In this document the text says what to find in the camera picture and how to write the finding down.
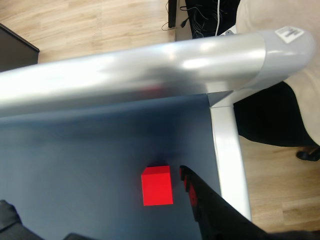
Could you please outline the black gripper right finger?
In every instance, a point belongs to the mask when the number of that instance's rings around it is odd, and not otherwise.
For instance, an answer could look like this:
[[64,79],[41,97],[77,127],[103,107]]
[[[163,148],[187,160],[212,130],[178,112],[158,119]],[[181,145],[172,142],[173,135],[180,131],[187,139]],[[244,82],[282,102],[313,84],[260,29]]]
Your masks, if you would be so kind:
[[203,240],[271,238],[268,233],[233,208],[189,167],[181,165],[179,171]]

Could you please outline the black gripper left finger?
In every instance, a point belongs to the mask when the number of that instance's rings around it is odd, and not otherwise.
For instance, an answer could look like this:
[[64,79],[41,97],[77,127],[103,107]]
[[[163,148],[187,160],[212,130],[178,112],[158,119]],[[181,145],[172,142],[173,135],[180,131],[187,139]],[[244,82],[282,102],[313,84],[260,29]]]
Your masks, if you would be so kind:
[[42,240],[37,234],[23,226],[16,208],[5,200],[0,201],[1,240]]

